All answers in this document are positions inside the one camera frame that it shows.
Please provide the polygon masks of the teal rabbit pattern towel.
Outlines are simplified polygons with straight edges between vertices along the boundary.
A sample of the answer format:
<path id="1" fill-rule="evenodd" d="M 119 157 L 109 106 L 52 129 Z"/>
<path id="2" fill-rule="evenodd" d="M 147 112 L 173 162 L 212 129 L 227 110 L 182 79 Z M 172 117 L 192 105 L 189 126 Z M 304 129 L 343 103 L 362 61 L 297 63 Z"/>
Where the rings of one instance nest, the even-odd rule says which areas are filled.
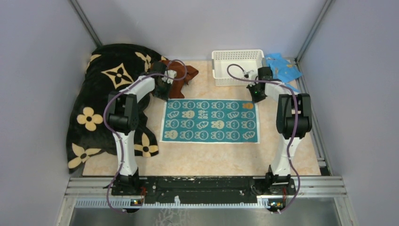
<path id="1" fill-rule="evenodd" d="M 258 144 L 258 108 L 246 100 L 171 99 L 165 104 L 160 140 L 173 143 Z"/>

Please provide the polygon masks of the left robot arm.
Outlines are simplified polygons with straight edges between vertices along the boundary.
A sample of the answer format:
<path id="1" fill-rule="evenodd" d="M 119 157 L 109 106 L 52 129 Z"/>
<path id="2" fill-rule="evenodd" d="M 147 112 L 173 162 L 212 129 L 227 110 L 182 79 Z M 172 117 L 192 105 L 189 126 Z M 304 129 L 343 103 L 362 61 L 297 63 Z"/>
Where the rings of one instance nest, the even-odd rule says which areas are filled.
<path id="1" fill-rule="evenodd" d="M 138 103 L 150 92 L 168 97 L 175 76 L 167 71 L 163 62 L 155 62 L 148 73 L 140 75 L 131 85 L 108 95 L 104 121 L 115 139 L 118 157 L 118 170 L 110 184 L 112 195 L 141 193 L 134 150 L 134 137 L 140 123 Z"/>

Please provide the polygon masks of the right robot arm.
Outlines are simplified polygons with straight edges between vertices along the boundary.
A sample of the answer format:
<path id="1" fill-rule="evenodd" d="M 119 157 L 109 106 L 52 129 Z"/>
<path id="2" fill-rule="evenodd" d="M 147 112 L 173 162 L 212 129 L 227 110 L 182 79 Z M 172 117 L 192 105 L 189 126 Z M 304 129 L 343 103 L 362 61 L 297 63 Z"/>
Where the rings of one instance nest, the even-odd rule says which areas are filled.
<path id="1" fill-rule="evenodd" d="M 312 129 L 311 98 L 299 93 L 289 84 L 275 79 L 270 67 L 258 68 L 254 80 L 247 86 L 252 101 L 258 103 L 267 97 L 277 102 L 276 128 L 279 144 L 264 180 L 252 186 L 255 194 L 292 194 L 295 184 L 291 178 L 292 160 L 302 139 Z"/>

